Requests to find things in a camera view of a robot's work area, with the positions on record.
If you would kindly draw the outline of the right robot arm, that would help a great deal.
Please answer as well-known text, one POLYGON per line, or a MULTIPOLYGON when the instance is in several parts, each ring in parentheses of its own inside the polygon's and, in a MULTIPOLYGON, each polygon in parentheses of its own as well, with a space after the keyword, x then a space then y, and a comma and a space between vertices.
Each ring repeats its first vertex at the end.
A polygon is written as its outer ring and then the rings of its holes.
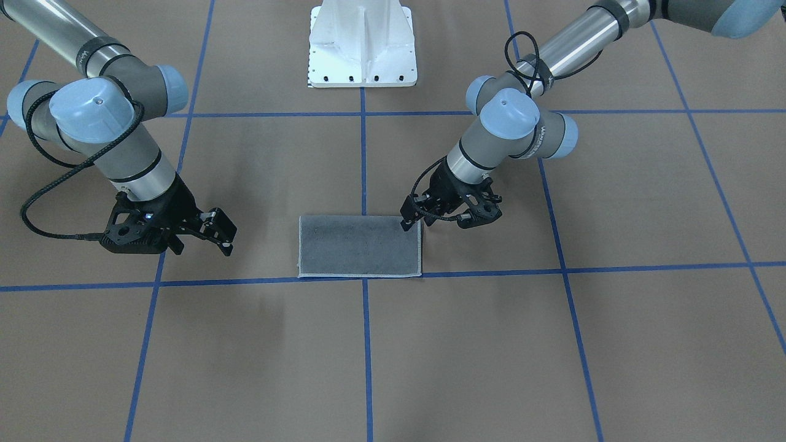
POLYGON ((3 1, 2 14, 70 60, 81 78, 68 84, 27 80, 9 93, 7 111, 43 157, 66 173, 30 196, 20 218, 46 238, 96 241, 113 254, 184 249, 182 235, 231 255, 236 226, 216 207, 203 212, 143 123, 185 108, 189 88, 169 65, 149 65, 65 1, 3 1), (106 229, 55 234, 37 227, 34 202, 96 167, 116 189, 106 229))

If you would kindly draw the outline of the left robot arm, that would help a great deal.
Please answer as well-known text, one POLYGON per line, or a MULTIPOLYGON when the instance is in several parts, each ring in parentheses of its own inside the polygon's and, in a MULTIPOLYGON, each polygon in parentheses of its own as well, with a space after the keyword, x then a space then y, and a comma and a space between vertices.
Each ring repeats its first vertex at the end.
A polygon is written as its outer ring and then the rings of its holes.
POLYGON ((597 1, 544 45, 513 61, 497 77, 480 76, 465 94, 474 123, 449 154, 427 168, 429 187, 413 188, 401 227, 438 219, 467 229, 502 216, 491 173, 506 159, 555 159, 572 153, 578 128, 572 117, 543 109, 536 99, 556 82, 578 74, 632 28, 665 19, 713 36, 741 39, 784 9, 783 1, 597 1))

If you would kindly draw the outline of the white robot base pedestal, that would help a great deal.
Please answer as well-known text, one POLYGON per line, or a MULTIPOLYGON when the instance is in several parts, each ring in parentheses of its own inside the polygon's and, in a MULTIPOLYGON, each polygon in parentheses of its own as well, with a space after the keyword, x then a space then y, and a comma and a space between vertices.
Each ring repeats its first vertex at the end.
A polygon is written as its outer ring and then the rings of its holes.
POLYGON ((393 88, 418 82, 413 14, 399 1, 324 1, 309 17, 309 87, 393 88))

